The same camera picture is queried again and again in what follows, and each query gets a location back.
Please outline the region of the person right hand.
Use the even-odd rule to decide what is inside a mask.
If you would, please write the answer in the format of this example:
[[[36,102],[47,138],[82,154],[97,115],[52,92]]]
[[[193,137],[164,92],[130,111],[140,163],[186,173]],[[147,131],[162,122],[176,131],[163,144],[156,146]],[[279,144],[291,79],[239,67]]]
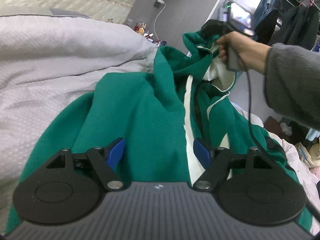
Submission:
[[[229,61],[228,49],[235,51],[241,59],[240,64],[244,69],[251,69],[265,74],[266,61],[271,50],[270,46],[253,41],[251,38],[233,31],[221,36],[217,43],[220,46],[220,59],[226,63]]]

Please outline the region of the grey sleeved right forearm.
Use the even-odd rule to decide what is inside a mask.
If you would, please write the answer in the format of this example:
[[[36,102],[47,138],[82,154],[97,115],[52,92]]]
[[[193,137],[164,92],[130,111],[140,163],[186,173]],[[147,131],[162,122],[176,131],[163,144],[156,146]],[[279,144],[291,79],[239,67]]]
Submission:
[[[275,112],[319,130],[319,52],[274,44],[266,60],[264,93]]]

